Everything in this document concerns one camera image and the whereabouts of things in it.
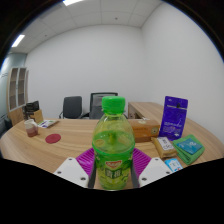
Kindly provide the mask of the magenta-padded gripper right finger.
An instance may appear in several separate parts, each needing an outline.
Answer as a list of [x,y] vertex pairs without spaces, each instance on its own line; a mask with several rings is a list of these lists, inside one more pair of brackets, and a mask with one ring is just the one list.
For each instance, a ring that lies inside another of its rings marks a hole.
[[131,178],[134,188],[143,187],[168,175],[168,167],[159,158],[151,158],[141,150],[133,150]]

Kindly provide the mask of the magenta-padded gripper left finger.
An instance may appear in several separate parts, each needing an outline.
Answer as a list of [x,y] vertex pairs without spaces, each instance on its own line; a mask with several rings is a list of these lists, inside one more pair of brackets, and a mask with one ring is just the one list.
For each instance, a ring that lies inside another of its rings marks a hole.
[[94,149],[90,148],[76,158],[68,157],[54,174],[78,186],[92,189],[96,178]]

